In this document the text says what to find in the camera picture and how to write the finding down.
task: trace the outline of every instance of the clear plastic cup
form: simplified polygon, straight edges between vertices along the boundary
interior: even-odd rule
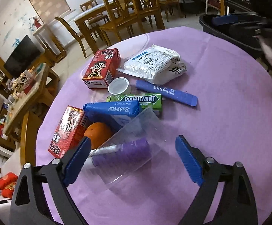
[[[90,153],[80,173],[86,185],[99,193],[142,167],[166,143],[164,130],[151,107],[143,110]]]

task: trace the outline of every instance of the screw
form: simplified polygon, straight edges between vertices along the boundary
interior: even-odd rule
[[[214,162],[215,162],[214,158],[212,158],[212,157],[207,157],[207,163],[212,164],[212,163],[214,163]]]
[[[60,159],[58,159],[58,158],[55,158],[52,160],[52,164],[54,164],[54,165],[58,164],[59,162],[60,162]]]
[[[242,162],[236,162],[236,166],[237,167],[243,167],[243,164],[242,164]]]
[[[26,163],[26,164],[24,164],[24,168],[25,168],[25,169],[29,168],[30,166],[31,166],[31,163]]]

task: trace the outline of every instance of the cartoon boy face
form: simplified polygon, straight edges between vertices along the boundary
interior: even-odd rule
[[[93,67],[90,68],[92,73],[90,75],[88,75],[88,77],[101,76],[100,71],[105,67],[107,67],[107,66],[104,61],[97,62],[95,65],[93,65]]]

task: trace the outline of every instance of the purple roll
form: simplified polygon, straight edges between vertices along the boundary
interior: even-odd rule
[[[116,168],[119,165],[136,164],[151,158],[151,151],[146,138],[117,145],[114,152],[93,155],[84,164],[86,168]]]

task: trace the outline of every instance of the blue gripper pad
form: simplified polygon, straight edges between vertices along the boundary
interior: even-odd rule
[[[204,182],[202,166],[194,157],[191,146],[183,140],[182,136],[176,138],[176,151],[182,160],[191,180],[201,186]]]
[[[224,16],[218,16],[212,18],[212,24],[215,26],[228,25],[238,23],[238,16],[233,14],[228,14]]]
[[[63,183],[66,187],[73,184],[77,180],[77,177],[84,165],[84,162],[89,156],[90,151],[91,140],[88,137],[83,137],[80,145],[65,167]]]

